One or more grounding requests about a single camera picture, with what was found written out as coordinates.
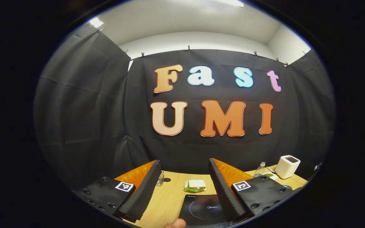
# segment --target ceiling light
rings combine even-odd
[[[93,19],[90,20],[91,25],[93,25],[94,27],[100,27],[101,25],[103,25],[104,23],[102,21],[100,21],[97,17],[94,17]]]
[[[222,2],[222,3],[234,5],[234,6],[240,6],[242,8],[244,6],[244,4],[241,1],[238,1],[238,0],[215,0],[215,1],[219,1],[219,2]]]

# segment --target glass bottle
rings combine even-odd
[[[265,162],[260,163],[260,166],[254,172],[254,177],[258,177],[258,176],[263,175],[265,173],[264,172],[265,167],[266,167],[266,163]]]

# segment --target wooden table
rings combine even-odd
[[[272,170],[277,165],[269,166]],[[255,170],[246,173],[254,175]],[[216,194],[212,179],[209,174],[184,174],[164,171],[164,177],[170,178],[170,182],[164,182],[162,186],[156,186],[152,198],[142,219],[137,220],[135,224],[143,228],[163,228],[167,222],[173,222],[180,214],[184,197],[187,194],[195,195],[213,195]],[[207,184],[207,190],[199,193],[184,192],[184,183],[187,180],[204,180]],[[282,185],[289,185],[292,189],[304,186],[307,181],[303,178],[293,175],[285,180],[278,177],[276,182]]]

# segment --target induction cooktop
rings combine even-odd
[[[186,228],[226,228],[236,223],[227,222],[217,195],[185,195],[180,215]]]

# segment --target orange letter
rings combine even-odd
[[[212,137],[216,135],[216,131],[213,130],[213,123],[215,123],[220,136],[224,135],[229,124],[228,136],[243,136],[245,134],[245,130],[243,130],[243,110],[246,108],[246,103],[233,101],[226,114],[223,113],[217,101],[203,101],[202,106],[205,108],[205,127],[201,131],[201,136]]]
[[[155,70],[157,73],[157,87],[155,93],[166,92],[173,89],[173,86],[168,84],[168,79],[172,82],[177,82],[177,72],[181,72],[183,67],[181,65],[167,66],[164,68],[158,68]]]
[[[175,136],[179,134],[184,127],[184,108],[187,107],[187,103],[184,101],[177,101],[171,104],[171,107],[175,109],[175,119],[173,127],[166,127],[164,125],[164,109],[167,104],[164,102],[153,102],[150,107],[153,109],[153,128],[154,130],[164,136]]]
[[[262,119],[261,128],[259,130],[259,133],[261,135],[266,135],[266,134],[269,134],[272,132],[272,128],[271,128],[272,104],[262,103],[260,105],[260,108],[263,111],[263,119]]]

